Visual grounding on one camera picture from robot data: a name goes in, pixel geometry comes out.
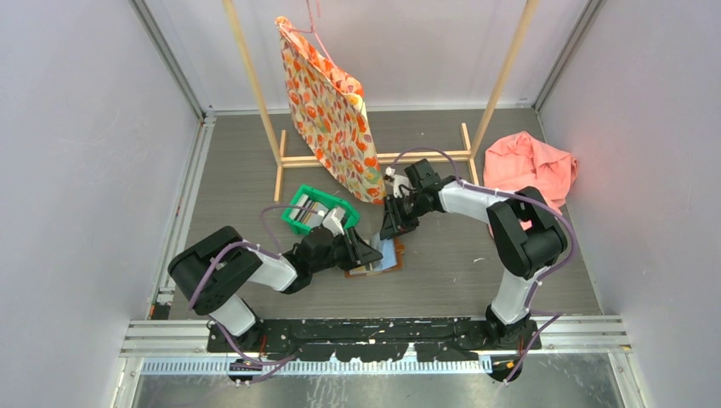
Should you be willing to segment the brown leather card holder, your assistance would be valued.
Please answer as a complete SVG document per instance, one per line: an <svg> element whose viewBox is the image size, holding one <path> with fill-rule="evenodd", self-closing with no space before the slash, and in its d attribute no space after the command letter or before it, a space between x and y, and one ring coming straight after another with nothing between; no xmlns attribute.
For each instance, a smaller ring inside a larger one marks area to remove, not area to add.
<svg viewBox="0 0 721 408"><path fill-rule="evenodd" d="M405 252L405 246L399 238L381 240L379 233L376 233L371 237L370 245L373 249L380 251L383 258L367 266L360 266L359 268L345 271L344 276L346 278L380 275L403 268L402 257Z"/></svg>

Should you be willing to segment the green plastic card bin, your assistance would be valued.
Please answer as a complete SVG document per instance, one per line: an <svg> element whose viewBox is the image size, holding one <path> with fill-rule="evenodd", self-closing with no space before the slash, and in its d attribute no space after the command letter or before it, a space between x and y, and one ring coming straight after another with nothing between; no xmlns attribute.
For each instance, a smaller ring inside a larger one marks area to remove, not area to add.
<svg viewBox="0 0 721 408"><path fill-rule="evenodd" d="M314 227L320 226L323 218L333 209L341 212L345 229L358 224L360 214L347 201L302 184L281 219L294 234L307 235Z"/></svg>

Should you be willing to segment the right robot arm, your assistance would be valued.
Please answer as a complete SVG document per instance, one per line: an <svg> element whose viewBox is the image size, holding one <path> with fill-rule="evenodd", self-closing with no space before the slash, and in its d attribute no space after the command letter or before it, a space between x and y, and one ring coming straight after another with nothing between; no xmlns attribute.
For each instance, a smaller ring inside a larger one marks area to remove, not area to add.
<svg viewBox="0 0 721 408"><path fill-rule="evenodd" d="M497 249L503 274L497 295L485 312L485 337L497 349L508 348L530 318L528 299L537 280L569 246L554 210L540 191L489 190L459 178L442 178L422 159L402 174L392 167L383 180L392 191L383 201L381 239L415 230L428 213L463 215L486 224Z"/></svg>

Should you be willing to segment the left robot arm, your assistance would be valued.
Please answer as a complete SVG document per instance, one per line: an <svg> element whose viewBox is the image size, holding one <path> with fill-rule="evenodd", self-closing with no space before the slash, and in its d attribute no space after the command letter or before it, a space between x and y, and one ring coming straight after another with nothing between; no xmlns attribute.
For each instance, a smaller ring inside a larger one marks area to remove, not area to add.
<svg viewBox="0 0 721 408"><path fill-rule="evenodd" d="M293 294L314 274L371 266L383 253L353 228L314 227L284 253L275 254L244 240L225 226L173 258L167 272L197 315L208 315L228 333L241 352L254 350L261 338L259 317L237 292L250 282Z"/></svg>

